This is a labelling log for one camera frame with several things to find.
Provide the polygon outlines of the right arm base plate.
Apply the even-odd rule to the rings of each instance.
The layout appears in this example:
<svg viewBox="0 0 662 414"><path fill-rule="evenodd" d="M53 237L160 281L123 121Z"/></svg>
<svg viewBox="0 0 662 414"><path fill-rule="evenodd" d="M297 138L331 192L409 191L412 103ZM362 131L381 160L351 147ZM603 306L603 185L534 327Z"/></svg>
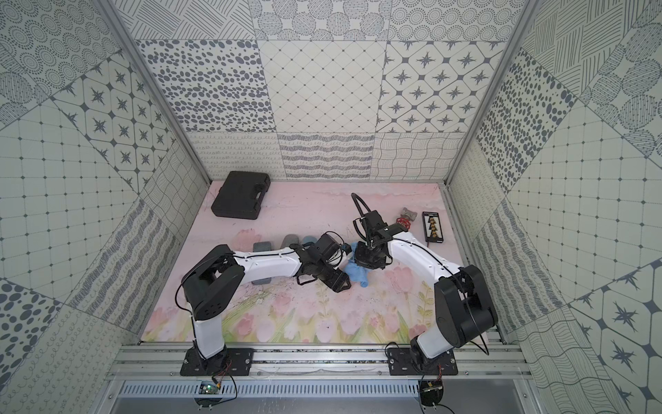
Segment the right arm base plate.
<svg viewBox="0 0 662 414"><path fill-rule="evenodd" d="M384 350L391 376L447 376L459 373L454 353L446 351L433 359L410 347L388 347Z"/></svg>

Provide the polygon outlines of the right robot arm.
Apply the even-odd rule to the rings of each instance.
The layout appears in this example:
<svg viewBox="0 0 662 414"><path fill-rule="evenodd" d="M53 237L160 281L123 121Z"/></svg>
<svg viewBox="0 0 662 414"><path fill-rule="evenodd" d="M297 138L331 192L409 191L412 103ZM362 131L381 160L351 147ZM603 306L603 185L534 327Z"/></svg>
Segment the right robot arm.
<svg viewBox="0 0 662 414"><path fill-rule="evenodd" d="M357 265L384 269L396 260L434 288L434 323L410 343L415 361L428 364L498 324L479 268L449 262L420 243L402 224L387 224L375 210L354 219L353 227L360 238L354 252Z"/></svg>

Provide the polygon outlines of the blue microfiber cloth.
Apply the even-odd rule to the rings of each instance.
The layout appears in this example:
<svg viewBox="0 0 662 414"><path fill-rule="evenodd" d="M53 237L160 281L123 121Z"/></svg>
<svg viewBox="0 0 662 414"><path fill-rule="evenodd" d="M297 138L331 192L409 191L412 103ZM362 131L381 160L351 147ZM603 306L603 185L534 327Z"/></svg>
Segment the blue microfiber cloth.
<svg viewBox="0 0 662 414"><path fill-rule="evenodd" d="M348 262L344 267L344 272L348 275L349 279L353 283L358 283L361 287L366 288L369 283L367 275L369 270L365 267L361 267L355 261L355 253L358 243L352 243L351 249L352 253L348 256Z"/></svg>

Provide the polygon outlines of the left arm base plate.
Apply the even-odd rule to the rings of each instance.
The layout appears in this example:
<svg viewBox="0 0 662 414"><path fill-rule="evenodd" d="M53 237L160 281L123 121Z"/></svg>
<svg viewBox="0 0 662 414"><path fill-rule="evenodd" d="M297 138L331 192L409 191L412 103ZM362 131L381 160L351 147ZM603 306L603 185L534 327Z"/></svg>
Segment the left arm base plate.
<svg viewBox="0 0 662 414"><path fill-rule="evenodd" d="M254 348L225 348L218 355L203 358L197 348L190 348L180 369L183 377L249 376Z"/></svg>

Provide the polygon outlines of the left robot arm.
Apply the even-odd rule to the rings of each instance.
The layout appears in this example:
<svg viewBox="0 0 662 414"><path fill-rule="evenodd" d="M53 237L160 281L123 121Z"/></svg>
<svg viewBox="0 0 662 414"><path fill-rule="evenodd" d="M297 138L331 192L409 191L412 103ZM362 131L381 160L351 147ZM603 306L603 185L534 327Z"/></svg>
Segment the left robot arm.
<svg viewBox="0 0 662 414"><path fill-rule="evenodd" d="M222 313L242 285L284 277L297 279L300 286L321 281L335 293L349 289L350 278L340 265L352 248L336 236L327 232L316 241L258 253L234 252L225 244L213 248L181 279L175 293L186 300L186 305L175 305L190 314L193 349L200 359L208 362L225 352Z"/></svg>

